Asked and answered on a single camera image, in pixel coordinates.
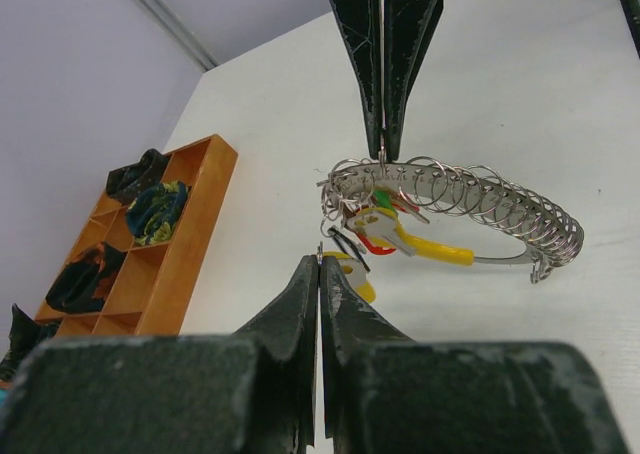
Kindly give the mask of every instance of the key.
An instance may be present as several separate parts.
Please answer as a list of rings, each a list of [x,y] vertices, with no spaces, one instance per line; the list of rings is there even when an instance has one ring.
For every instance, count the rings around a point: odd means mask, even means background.
[[[369,239],[383,239],[407,256],[414,256],[416,250],[407,245],[396,232],[396,220],[376,210],[358,214],[347,221],[349,229],[364,231]]]
[[[404,209],[404,212],[406,212],[407,214],[411,214],[413,217],[415,217],[417,220],[419,220],[423,224],[431,224],[431,221],[420,213],[419,208],[416,209],[416,206],[410,204],[409,202],[404,200],[401,196],[396,197],[394,201],[398,204],[398,206]]]

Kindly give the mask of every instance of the white surface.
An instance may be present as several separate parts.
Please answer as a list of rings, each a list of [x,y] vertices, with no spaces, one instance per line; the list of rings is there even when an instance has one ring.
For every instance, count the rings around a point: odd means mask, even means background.
[[[328,0],[163,0],[226,62],[331,10]]]
[[[618,0],[445,3],[411,95],[402,157],[493,166],[579,219],[585,247],[537,286],[525,266],[372,258],[374,307],[425,341],[576,345],[640,451],[640,197],[632,177],[640,61]],[[206,74],[167,148],[214,132],[239,159],[185,333],[231,332],[277,295],[320,240],[315,182],[340,159],[366,155],[354,74],[333,18]],[[468,219],[432,217],[414,232],[517,251],[516,241]],[[318,451],[330,452],[317,420]]]
[[[0,0],[0,352],[11,304],[35,314],[106,173],[167,142],[199,79],[132,0]]]

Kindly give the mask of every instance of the blue patterned cloth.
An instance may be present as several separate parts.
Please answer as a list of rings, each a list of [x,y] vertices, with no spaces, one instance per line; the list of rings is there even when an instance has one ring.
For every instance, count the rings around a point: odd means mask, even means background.
[[[131,203],[125,219],[134,242],[148,246],[171,239],[187,202],[187,186],[180,181],[150,187]]]

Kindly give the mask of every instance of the key ring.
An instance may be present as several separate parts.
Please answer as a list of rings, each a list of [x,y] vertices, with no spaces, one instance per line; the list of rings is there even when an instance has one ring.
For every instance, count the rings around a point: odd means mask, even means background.
[[[371,161],[363,161],[331,172],[329,177],[333,188],[323,188],[322,203],[338,206],[338,210],[341,200],[364,199],[363,192],[369,195],[360,208],[371,207],[373,193],[383,189],[410,200],[420,210],[467,216],[519,239],[525,249],[518,256],[472,259],[485,264],[533,264],[530,280],[534,284],[569,264],[582,249],[584,231],[578,221],[546,197],[505,180],[485,166],[454,167],[429,157],[416,157],[402,164],[386,164],[384,174],[372,169]],[[326,186],[327,181],[318,185]],[[342,223],[348,226],[350,220],[340,212]],[[381,241],[373,244],[398,247]]]

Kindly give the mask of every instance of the white wall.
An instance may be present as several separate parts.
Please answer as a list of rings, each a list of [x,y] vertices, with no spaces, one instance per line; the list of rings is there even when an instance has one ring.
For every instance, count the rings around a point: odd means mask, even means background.
[[[163,1],[221,62],[331,11],[328,0]]]
[[[163,148],[199,78],[131,0],[0,0],[0,348],[11,304],[35,314],[106,173]]]

